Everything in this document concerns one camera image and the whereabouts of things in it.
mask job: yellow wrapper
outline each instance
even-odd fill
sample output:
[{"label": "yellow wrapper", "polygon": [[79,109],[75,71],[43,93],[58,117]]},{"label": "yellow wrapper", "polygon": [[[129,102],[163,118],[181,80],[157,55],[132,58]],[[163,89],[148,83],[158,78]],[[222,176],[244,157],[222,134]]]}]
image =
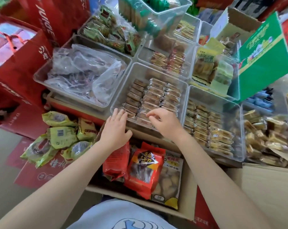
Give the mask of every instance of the yellow wrapper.
[{"label": "yellow wrapper", "polygon": [[79,118],[77,138],[80,141],[92,142],[96,138],[96,136],[97,136],[97,130],[95,128],[94,123],[84,118]]},{"label": "yellow wrapper", "polygon": [[67,115],[59,112],[49,111],[42,116],[43,122],[52,127],[77,126],[76,122],[70,121]]},{"label": "yellow wrapper", "polygon": [[55,149],[69,147],[78,141],[75,130],[71,127],[48,128],[47,136],[49,144]]},{"label": "yellow wrapper", "polygon": [[51,161],[57,152],[58,149],[48,144],[47,134],[43,134],[30,144],[20,158],[35,164],[36,168],[40,168]]}]

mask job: red gift bag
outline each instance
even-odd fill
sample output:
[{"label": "red gift bag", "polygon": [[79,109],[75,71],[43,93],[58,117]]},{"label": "red gift bag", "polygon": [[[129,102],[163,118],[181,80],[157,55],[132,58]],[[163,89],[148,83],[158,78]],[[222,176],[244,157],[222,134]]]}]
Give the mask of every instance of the red gift bag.
[{"label": "red gift bag", "polygon": [[52,47],[43,31],[28,23],[0,16],[0,87],[20,103],[43,108],[45,87],[34,73],[51,57]]},{"label": "red gift bag", "polygon": [[90,17],[89,0],[19,0],[52,45],[63,46]]}]

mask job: red snack bag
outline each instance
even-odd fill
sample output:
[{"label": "red snack bag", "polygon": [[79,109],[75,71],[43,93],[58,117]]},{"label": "red snack bag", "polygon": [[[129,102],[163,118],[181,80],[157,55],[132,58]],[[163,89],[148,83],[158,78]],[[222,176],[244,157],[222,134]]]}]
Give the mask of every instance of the red snack bag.
[{"label": "red snack bag", "polygon": [[103,173],[111,176],[111,181],[123,177],[127,173],[129,161],[129,142],[115,150],[103,163]]},{"label": "red snack bag", "polygon": [[124,185],[143,198],[150,199],[158,184],[164,155],[165,149],[143,142],[141,149],[136,150],[131,158]]}]

